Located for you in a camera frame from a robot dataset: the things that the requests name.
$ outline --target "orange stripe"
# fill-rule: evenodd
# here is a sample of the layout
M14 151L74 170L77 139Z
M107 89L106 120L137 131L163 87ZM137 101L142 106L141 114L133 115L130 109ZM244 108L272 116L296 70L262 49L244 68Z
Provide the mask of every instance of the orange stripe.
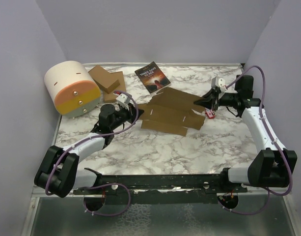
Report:
M57 111L65 115L73 110L76 110L79 107L82 107L83 105L99 98L101 95L99 88L94 88L90 91L87 91L79 96L74 96L73 99L70 99L69 101L66 101L64 103L61 103L59 105L55 104L55 108Z
M95 82L89 80L77 81L69 86L66 86L60 92L58 92L57 95L55 96L54 104L55 106L58 106L92 89L99 90L99 87Z

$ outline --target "screw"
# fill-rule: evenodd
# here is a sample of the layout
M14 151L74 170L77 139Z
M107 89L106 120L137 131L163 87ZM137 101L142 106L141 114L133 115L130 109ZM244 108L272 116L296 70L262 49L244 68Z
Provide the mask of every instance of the screw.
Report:
M204 182L204 189L208 189L209 188L209 183L208 182Z

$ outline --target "white wall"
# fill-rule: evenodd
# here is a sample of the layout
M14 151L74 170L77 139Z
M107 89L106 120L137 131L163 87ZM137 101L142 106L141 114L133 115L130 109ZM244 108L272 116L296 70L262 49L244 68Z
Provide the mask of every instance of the white wall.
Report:
M43 76L64 60L34 0L0 0L0 236L21 233L58 117Z
M264 104L269 121L286 147L298 155L293 194L301 216L301 0L281 0L245 68L253 64L261 66L267 78ZM254 70L259 96L261 77Z
M246 62L279 0L36 0L68 59Z

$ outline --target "black bracket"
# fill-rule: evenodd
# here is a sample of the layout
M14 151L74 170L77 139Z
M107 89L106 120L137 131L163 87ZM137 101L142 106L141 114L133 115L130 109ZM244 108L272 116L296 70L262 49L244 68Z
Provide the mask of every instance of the black bracket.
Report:
M63 154L63 149L57 146L49 147L46 155L44 156L39 170L34 178L34 184L45 189L49 175L53 169L53 165L57 162L58 158ZM49 191L53 194L64 198L72 190L79 156L74 153L67 153L62 159L62 167L57 168L50 181Z
M297 162L294 151L284 150L290 170L293 173ZM248 180L254 187L280 187L289 185L289 175L279 151L261 150L248 168Z
M91 130L92 133L98 134L108 134L112 133L114 129L123 125L125 122L132 123L136 117L136 109L133 104L128 104L129 109L125 109L124 107L120 106L120 110L117 111L115 106L112 104L105 104L101 107L98 121L94 125L93 129ZM138 110L138 118L144 113L144 110ZM110 135L105 137L105 145L106 148L111 141L113 140L114 135Z

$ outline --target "black metal bar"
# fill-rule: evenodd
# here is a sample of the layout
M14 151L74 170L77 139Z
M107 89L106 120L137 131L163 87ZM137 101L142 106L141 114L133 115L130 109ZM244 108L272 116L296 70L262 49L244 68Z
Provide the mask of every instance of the black metal bar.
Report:
M216 194L206 194L203 190L177 191L177 192L160 192L149 190L145 192L130 191L131 204L181 204L181 203L204 203L217 204ZM118 190L116 195L107 195L106 205L126 205L128 194L124 190Z
M175 187L181 189L197 189L205 194L216 194L226 192L220 184L219 174L201 175L101 175L97 178L94 186L106 183L121 183L130 190L172 190ZM247 192L240 184L233 184L235 192ZM115 195L116 191L111 187L105 188L106 195ZM75 195L101 194L101 189L78 189Z

